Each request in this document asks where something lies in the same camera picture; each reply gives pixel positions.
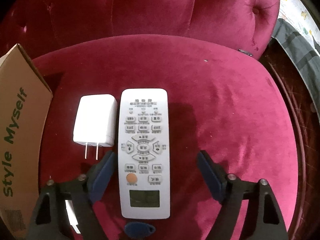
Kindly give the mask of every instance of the round center button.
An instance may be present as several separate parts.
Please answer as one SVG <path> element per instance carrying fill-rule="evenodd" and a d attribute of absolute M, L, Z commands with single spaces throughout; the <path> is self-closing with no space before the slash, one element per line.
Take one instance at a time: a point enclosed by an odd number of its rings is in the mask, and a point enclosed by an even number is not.
<path fill-rule="evenodd" d="M 126 178 L 129 183 L 136 183 L 138 181 L 137 175 L 134 173 L 129 173 Z"/>
<path fill-rule="evenodd" d="M 141 152 L 146 152 L 146 151 L 150 150 L 150 146 L 146 143 L 141 143 L 137 146 L 137 150 L 141 151 Z"/>

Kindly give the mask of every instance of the brown cardboard box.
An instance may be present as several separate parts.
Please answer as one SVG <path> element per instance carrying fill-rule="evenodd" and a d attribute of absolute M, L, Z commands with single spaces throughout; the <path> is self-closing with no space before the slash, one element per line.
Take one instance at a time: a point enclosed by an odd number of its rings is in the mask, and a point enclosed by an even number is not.
<path fill-rule="evenodd" d="M 16 238 L 25 236 L 39 196 L 39 150 L 51 99 L 19 44 L 0 58 L 0 214 Z"/>

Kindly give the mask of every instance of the white remote control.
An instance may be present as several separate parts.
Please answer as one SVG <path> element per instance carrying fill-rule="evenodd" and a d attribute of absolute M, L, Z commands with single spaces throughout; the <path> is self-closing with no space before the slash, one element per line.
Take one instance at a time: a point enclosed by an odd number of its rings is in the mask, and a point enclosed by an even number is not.
<path fill-rule="evenodd" d="M 118 169 L 125 218 L 170 216 L 168 96 L 163 89 L 123 91 Z"/>

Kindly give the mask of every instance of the gray fabric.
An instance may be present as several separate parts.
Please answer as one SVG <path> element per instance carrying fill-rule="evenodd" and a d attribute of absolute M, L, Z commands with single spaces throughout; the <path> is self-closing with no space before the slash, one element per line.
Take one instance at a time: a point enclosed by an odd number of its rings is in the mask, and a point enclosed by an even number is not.
<path fill-rule="evenodd" d="M 320 57 L 307 40 L 283 19 L 277 20 L 272 37 L 279 42 L 297 68 L 320 120 Z M 315 40 L 314 43 L 316 50 L 320 51 Z"/>

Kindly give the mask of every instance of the power adapter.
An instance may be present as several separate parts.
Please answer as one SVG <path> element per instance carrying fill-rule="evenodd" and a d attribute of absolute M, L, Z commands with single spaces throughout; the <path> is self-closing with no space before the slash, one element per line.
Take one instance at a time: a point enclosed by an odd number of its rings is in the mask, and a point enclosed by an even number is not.
<path fill-rule="evenodd" d="M 84 158 L 87 158 L 87 147 L 111 147 L 115 140 L 117 101 L 109 94 L 83 96 L 80 99 L 73 141 L 85 145 Z"/>

